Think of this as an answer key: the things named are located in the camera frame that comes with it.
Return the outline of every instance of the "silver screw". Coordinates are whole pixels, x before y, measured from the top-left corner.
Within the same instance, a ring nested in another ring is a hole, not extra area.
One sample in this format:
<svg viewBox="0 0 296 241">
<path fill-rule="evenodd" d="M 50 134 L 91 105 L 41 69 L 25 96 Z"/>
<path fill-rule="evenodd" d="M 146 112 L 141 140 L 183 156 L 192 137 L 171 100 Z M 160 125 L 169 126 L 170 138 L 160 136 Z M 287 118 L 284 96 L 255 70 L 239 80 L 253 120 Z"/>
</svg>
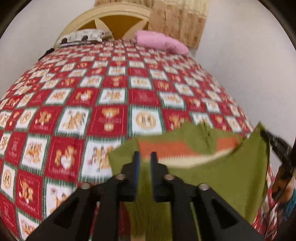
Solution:
<svg viewBox="0 0 296 241">
<path fill-rule="evenodd" d="M 124 174 L 122 174 L 122 173 L 120 173 L 120 174 L 118 174 L 118 175 L 116 175 L 116 179 L 117 180 L 124 180 L 126 178 L 126 176 L 124 175 Z"/>
<path fill-rule="evenodd" d="M 81 188 L 84 190 L 90 189 L 91 184 L 90 183 L 82 183 L 81 184 Z"/>
<path fill-rule="evenodd" d="M 165 174 L 164 178 L 167 180 L 167 181 L 172 181 L 175 179 L 175 176 L 172 175 L 172 174 Z"/>
<path fill-rule="evenodd" d="M 210 187 L 207 185 L 207 184 L 205 184 L 205 183 L 201 183 L 199 186 L 199 189 L 200 190 L 203 190 L 203 191 L 206 191 L 206 190 L 208 190 Z"/>
</svg>

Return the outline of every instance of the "wall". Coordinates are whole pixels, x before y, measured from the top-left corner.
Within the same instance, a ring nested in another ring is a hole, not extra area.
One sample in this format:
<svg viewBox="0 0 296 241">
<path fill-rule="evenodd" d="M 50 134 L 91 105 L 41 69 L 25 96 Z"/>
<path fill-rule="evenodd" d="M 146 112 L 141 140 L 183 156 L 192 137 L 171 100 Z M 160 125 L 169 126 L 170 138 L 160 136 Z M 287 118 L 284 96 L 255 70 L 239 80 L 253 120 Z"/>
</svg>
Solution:
<svg viewBox="0 0 296 241">
<path fill-rule="evenodd" d="M 257 0 L 212 0 L 195 56 L 243 108 L 286 139 L 296 135 L 296 51 Z M 274 170 L 279 162 L 271 158 Z"/>
<path fill-rule="evenodd" d="M 32 0 L 0 39 L 0 96 L 53 47 L 70 21 L 93 5 L 94 0 Z"/>
</svg>

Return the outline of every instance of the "headboard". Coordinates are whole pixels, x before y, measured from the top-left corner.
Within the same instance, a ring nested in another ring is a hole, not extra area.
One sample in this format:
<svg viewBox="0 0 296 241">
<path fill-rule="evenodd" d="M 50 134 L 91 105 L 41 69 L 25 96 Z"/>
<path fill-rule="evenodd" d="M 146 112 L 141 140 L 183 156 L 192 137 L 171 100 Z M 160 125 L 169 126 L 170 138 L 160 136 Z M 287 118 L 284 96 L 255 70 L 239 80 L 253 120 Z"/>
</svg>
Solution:
<svg viewBox="0 0 296 241">
<path fill-rule="evenodd" d="M 150 13 L 150 8 L 133 3 L 100 5 L 75 18 L 59 38 L 77 30 L 97 28 L 110 30 L 115 39 L 132 39 L 137 30 L 148 28 Z"/>
</svg>

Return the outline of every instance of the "curtain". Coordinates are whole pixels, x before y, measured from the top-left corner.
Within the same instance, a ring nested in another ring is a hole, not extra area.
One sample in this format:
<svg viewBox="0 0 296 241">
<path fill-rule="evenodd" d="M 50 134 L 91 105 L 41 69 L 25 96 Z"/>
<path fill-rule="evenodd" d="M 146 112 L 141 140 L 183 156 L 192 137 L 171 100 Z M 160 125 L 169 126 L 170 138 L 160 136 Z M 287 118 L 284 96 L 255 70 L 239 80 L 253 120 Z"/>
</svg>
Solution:
<svg viewBox="0 0 296 241">
<path fill-rule="evenodd" d="M 152 9 L 148 30 L 164 33 L 188 47 L 198 48 L 209 0 L 96 0 L 95 6 L 122 1 Z"/>
</svg>

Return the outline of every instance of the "hand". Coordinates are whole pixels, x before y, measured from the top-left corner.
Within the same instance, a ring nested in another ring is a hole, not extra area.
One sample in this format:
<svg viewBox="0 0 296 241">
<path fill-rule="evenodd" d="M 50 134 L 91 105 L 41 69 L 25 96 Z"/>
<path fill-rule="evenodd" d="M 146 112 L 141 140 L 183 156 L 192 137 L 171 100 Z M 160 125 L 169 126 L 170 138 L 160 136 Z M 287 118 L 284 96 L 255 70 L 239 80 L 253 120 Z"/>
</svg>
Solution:
<svg viewBox="0 0 296 241">
<path fill-rule="evenodd" d="M 279 187 L 282 189 L 286 187 L 287 181 L 280 179 L 280 177 L 283 175 L 284 172 L 285 172 L 284 168 L 280 166 L 278 173 L 276 175 L 274 184 L 272 185 L 272 192 L 276 192 Z M 288 183 L 285 191 L 283 192 L 282 196 L 279 199 L 280 203 L 286 203 L 291 199 L 294 192 L 294 182 L 295 182 L 295 177 L 292 177 L 291 181 Z"/>
</svg>

